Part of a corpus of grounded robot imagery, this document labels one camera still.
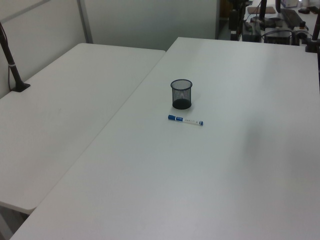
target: white wall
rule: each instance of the white wall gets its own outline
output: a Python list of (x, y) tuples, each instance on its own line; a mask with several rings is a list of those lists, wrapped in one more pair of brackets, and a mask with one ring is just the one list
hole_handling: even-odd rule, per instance
[(215, 39), (220, 0), (83, 0), (93, 43), (168, 50), (177, 37)]
[[(23, 81), (86, 42), (77, 0), (50, 0), (2, 25)], [(8, 92), (8, 63), (0, 48), (0, 98)]]

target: electronic equipment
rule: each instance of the electronic equipment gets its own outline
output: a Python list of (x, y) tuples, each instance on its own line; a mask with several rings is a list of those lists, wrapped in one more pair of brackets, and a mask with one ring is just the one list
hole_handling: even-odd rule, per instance
[(309, 14), (310, 10), (308, 8), (301, 8), (298, 10), (298, 12), (301, 14)]
[(319, 13), (319, 8), (317, 8), (316, 6), (308, 6), (306, 9), (309, 9), (313, 14)]
[(265, 44), (290, 45), (291, 32), (280, 31), (278, 28), (266, 28), (264, 33)]
[[(250, 22), (259, 23), (260, 27), (265, 28), (275, 28), (276, 23), (274, 20), (266, 18), (266, 8), (267, 8), (267, 0), (261, 0), (260, 13), (259, 17), (252, 17)], [(281, 12), (281, 0), (275, 0), (275, 9), (278, 13)]]
[(261, 42), (261, 31), (258, 23), (244, 22), (242, 26), (242, 41), (243, 42)]
[(303, 22), (303, 20), (300, 18), (300, 16), (298, 15), (298, 13), (296, 13), (295, 10), (282, 9), (281, 13), (284, 18), (284, 21), (290, 29), (294, 29), (294, 27), (299, 27), (300, 23)]

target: table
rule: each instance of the table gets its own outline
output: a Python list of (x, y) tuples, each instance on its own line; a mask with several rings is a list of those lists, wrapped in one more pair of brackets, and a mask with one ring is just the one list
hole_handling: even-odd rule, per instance
[(319, 122), (314, 54), (178, 38), (12, 240), (318, 239)]
[[(260, 0), (253, 0), (252, 2), (252, 5), (250, 5), (249, 7), (257, 7), (260, 3)], [(274, 10), (275, 10), (275, 14), (265, 14), (265, 17), (266, 18), (280, 18), (280, 19), (283, 19), (283, 16), (281, 13), (278, 13), (277, 10), (276, 10), (276, 1), (275, 0), (268, 0), (267, 1), (267, 7), (273, 7)], [(319, 8), (319, 1), (316, 1), (316, 0), (310, 0), (310, 6), (316, 6), (317, 8)], [(310, 12), (309, 14), (303, 14), (303, 13), (300, 13), (298, 12), (299, 9), (302, 9), (302, 8), (306, 8), (305, 6), (297, 6), (297, 7), (290, 7), (290, 8), (287, 8), (287, 9), (290, 9), (290, 10), (295, 10), (296, 13), (300, 16), (300, 18), (305, 21), (305, 25), (309, 28), (308, 32), (312, 35), (314, 33), (314, 29), (315, 29), (315, 24), (316, 24), (316, 20), (317, 20), (317, 14), (313, 14), (312, 12)], [(247, 22), (250, 22), (250, 19), (252, 17), (255, 16), (255, 14), (251, 14), (251, 16), (249, 16), (249, 13), (248, 13), (248, 8), (246, 8), (245, 10), (245, 15), (244, 15), (244, 20), (246, 20), (247, 18)]]
[(79, 44), (0, 99), (0, 205), (30, 214), (163, 55)]

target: pen holder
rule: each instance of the pen holder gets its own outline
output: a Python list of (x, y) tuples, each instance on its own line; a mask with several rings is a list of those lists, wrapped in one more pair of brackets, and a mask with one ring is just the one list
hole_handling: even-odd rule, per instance
[(171, 83), (172, 106), (175, 109), (188, 109), (191, 107), (192, 82), (186, 79), (178, 79)]

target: tabletop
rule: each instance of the tabletop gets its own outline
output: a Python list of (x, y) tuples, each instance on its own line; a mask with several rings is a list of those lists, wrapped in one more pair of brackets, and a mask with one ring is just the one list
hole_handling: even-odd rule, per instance
[(30, 214), (164, 53), (82, 43), (0, 99), (0, 205)]
[(12, 240), (319, 239), (319, 123), (314, 54), (178, 38)]

